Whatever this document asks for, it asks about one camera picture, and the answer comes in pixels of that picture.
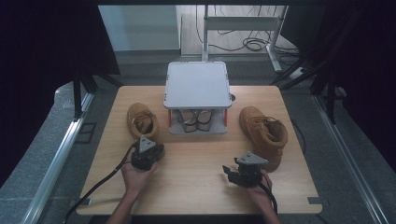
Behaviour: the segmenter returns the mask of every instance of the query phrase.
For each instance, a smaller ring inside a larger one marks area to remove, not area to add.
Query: aluminum rail
[[[313,95],[313,101],[318,107],[318,111],[326,127],[328,128],[329,133],[332,136],[332,140],[336,144],[338,152],[340,153],[340,156],[344,164],[346,165],[346,168],[348,169],[349,174],[353,182],[355,183],[355,186],[357,187],[359,193],[361,194],[361,197],[363,198],[363,201],[366,204],[367,209],[369,210],[369,213],[373,218],[373,221],[375,223],[381,223],[381,224],[389,223],[381,207],[381,204],[379,203],[378,199],[375,197],[373,190],[371,189],[366,179],[364,178],[363,174],[361,173],[358,164],[353,159],[353,156],[350,153],[347,144],[344,142],[343,137],[338,132],[337,126],[332,124],[332,122],[328,118],[326,114],[326,106],[319,99],[319,97],[320,96]]]
[[[35,193],[35,197],[31,201],[29,208],[26,211],[25,216],[21,223],[32,224],[37,223],[44,206],[47,203],[47,200],[52,193],[53,187],[58,180],[59,173],[62,171],[64,167],[64,163],[69,155],[70,149],[73,146],[74,141],[78,135],[78,131],[81,128],[82,123],[86,117],[86,112],[91,104],[93,99],[93,95],[90,93],[86,93],[84,99],[82,101],[82,115],[81,118],[77,121],[73,121],[62,141],[61,145],[58,148],[58,151],[55,154],[55,157],[52,160],[52,163],[49,166],[46,175],[41,181],[40,186],[38,187],[37,192]]]

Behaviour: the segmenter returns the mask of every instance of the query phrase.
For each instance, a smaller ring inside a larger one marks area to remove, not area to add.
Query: black curtain
[[[54,93],[81,76],[119,74],[97,6],[1,1],[0,184],[46,119]]]
[[[396,170],[396,7],[370,1],[337,58],[344,107]]]

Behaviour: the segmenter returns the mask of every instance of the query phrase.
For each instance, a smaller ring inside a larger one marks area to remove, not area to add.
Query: boot laces
[[[276,121],[276,119],[272,117],[261,116],[261,117],[252,117],[250,118],[250,121],[254,125],[259,125],[259,124],[267,125],[269,122]]]
[[[132,123],[139,123],[141,120],[151,118],[154,114],[150,110],[144,110],[132,118]]]

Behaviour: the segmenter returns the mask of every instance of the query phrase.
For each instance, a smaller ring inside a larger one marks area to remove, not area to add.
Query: white lid
[[[169,63],[165,108],[229,108],[231,104],[225,63]]]

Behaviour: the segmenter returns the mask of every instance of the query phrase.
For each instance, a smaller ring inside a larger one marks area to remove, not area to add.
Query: white shelf
[[[225,63],[169,63],[163,105],[171,110],[170,133],[226,133],[225,110],[232,103]],[[214,109],[210,130],[184,132],[182,124],[177,121],[178,109]]]

